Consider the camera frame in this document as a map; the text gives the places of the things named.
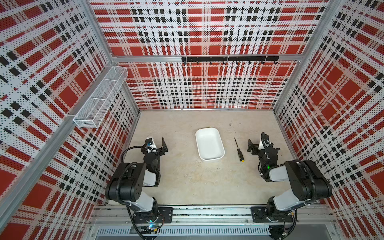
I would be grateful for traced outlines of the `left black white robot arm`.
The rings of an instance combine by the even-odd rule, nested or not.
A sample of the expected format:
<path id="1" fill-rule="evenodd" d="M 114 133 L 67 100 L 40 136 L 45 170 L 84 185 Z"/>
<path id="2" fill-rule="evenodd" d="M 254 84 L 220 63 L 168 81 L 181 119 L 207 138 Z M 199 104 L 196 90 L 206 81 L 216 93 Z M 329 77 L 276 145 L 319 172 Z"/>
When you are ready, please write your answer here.
<path id="1" fill-rule="evenodd" d="M 143 162 L 125 163 L 125 154 L 139 149 L 144 154 Z M 172 207 L 160 207 L 156 198 L 144 192 L 144 188 L 156 188 L 161 181 L 160 157 L 168 152 L 164 139 L 157 148 L 153 138 L 146 138 L 144 145 L 129 147 L 122 153 L 112 179 L 106 187 L 106 198 L 126 206 L 135 224 L 169 224 L 173 218 Z"/>

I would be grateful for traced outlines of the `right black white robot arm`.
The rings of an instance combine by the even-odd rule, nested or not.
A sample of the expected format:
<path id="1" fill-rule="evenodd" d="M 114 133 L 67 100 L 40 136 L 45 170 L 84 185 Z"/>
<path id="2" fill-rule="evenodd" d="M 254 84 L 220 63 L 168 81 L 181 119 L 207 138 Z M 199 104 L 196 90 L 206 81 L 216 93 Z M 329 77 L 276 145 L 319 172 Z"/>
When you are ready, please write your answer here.
<path id="1" fill-rule="evenodd" d="M 295 210 L 332 196 L 329 181 L 313 161 L 291 160 L 279 165 L 279 150 L 264 132 L 258 144 L 248 140 L 247 151 L 259 159 L 260 177 L 266 182 L 290 184 L 290 188 L 281 195 L 270 197 L 266 205 L 251 208 L 255 223 L 293 223 Z"/>

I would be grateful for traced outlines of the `black yellow screwdriver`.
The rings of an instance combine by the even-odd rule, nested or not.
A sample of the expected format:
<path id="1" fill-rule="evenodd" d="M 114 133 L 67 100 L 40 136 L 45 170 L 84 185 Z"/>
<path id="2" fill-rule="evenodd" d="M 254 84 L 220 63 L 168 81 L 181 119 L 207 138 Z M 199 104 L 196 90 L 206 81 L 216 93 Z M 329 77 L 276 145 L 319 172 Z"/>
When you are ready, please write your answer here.
<path id="1" fill-rule="evenodd" d="M 236 146 L 237 146 L 237 153 L 238 153 L 239 160 L 240 160 L 240 162 L 244 162 L 245 161 L 244 155 L 243 155 L 241 149 L 239 148 L 239 145 L 237 143 L 236 138 L 234 138 L 234 140 L 235 140 L 235 143 L 236 143 Z"/>

